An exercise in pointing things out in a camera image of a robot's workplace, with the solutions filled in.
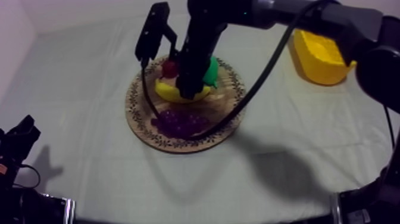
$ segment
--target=decorative plate border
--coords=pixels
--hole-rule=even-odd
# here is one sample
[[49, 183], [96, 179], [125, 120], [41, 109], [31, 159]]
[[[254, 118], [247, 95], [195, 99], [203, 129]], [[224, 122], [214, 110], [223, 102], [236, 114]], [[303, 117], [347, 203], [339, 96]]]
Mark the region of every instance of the decorative plate border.
[[[145, 76], [148, 76], [149, 74], [152, 74], [155, 69], [160, 66], [165, 60], [167, 59], [166, 56], [157, 58], [156, 60], [152, 61], [150, 65], [145, 69]], [[246, 94], [245, 86], [243, 82], [241, 81], [239, 75], [234, 71], [234, 69], [221, 60], [220, 58], [216, 58], [218, 61], [218, 64], [220, 67], [223, 67], [232, 82], [233, 89], [235, 90], [235, 95], [234, 99], [235, 102], [233, 106], [237, 106], [237, 104], [242, 100], [242, 98]], [[139, 89], [142, 89], [142, 75], [141, 72], [137, 74], [137, 76], [133, 79], [131, 85], [128, 88], [127, 95], [126, 95], [126, 101], [125, 101], [125, 108], [126, 108], [126, 119], [128, 121], [129, 126], [131, 127], [133, 133], [135, 135], [143, 140], [143, 142], [147, 143], [151, 147], [160, 150], [165, 153], [172, 153], [172, 154], [189, 154], [189, 153], [198, 153], [200, 151], [207, 150], [216, 144], [222, 142], [224, 139], [226, 139], [232, 132], [239, 126], [239, 123], [241, 122], [243, 115], [245, 113], [245, 110], [241, 111], [233, 120], [229, 122], [224, 128], [220, 129], [218, 132], [216, 132], [213, 135], [210, 135], [204, 139], [200, 139], [197, 141], [186, 141], [183, 139], [176, 139], [176, 138], [171, 138], [168, 139], [162, 134], [159, 133], [154, 133], [153, 130], [149, 130], [146, 128], [146, 123], [144, 119], [142, 118], [141, 112], [138, 107], [141, 107], [138, 103], [138, 97], [139, 95]], [[179, 148], [186, 148], [186, 147], [196, 147], [198, 148], [199, 146], [207, 144], [210, 145], [209, 147], [204, 147], [199, 150], [191, 150], [191, 151], [169, 151], [169, 150], [164, 150], [163, 148], [165, 147], [172, 147], [174, 149]]]

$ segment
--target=red apple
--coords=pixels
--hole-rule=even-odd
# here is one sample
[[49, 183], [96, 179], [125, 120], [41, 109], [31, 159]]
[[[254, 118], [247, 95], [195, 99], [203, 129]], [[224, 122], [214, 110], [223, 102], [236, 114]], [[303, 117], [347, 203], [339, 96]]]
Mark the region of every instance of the red apple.
[[162, 76], [172, 79], [178, 75], [178, 69], [174, 61], [167, 60], [162, 64]]

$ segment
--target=white tablecloth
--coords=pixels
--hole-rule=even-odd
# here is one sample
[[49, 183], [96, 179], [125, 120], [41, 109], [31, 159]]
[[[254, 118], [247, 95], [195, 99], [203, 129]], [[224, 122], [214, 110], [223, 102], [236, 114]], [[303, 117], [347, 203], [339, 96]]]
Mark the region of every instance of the white tablecloth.
[[[170, 155], [127, 125], [144, 18], [40, 35], [0, 105], [8, 130], [31, 114], [42, 131], [26, 163], [39, 191], [77, 201], [77, 215], [116, 223], [271, 223], [325, 214], [328, 196], [373, 181], [391, 155], [382, 106], [354, 72], [337, 86], [301, 79], [285, 49], [236, 132], [215, 148]], [[172, 15], [180, 48], [188, 15]], [[229, 26], [214, 54], [250, 88], [283, 33]], [[164, 40], [159, 55], [168, 53]], [[398, 124], [397, 116], [393, 117]], [[34, 174], [21, 171], [21, 183]]]

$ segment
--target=white wall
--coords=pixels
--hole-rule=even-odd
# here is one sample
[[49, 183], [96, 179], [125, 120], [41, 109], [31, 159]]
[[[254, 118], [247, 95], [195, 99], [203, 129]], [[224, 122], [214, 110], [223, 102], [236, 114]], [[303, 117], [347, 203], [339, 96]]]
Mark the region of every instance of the white wall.
[[[113, 18], [146, 16], [165, 0], [22, 0], [35, 28], [51, 32]], [[187, 0], [169, 0], [171, 14], [187, 14]]]
[[20, 0], [0, 0], [0, 102], [36, 36]]

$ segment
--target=wooden plate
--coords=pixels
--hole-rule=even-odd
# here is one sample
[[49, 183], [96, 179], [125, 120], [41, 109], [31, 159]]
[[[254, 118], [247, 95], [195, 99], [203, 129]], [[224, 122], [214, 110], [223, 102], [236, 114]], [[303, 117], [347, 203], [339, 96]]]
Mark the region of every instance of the wooden plate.
[[[212, 89], [207, 97], [190, 104], [174, 104], [164, 101], [155, 93], [154, 85], [155, 79], [160, 77], [161, 64], [166, 59], [166, 56], [157, 58], [145, 70], [149, 95], [159, 112], [170, 108], [207, 117], [210, 120], [210, 126], [207, 128], [209, 129], [223, 117], [226, 117], [245, 96], [245, 86], [239, 75], [232, 67], [217, 58], [219, 63], [217, 89]], [[160, 134], [156, 127], [151, 125], [151, 119], [155, 118], [155, 116], [143, 95], [142, 76], [140, 73], [135, 77], [127, 91], [125, 111], [128, 124], [139, 139], [157, 150], [175, 154], [196, 153], [221, 143], [239, 126], [244, 115], [243, 110], [226, 127], [198, 141], [167, 138]]]

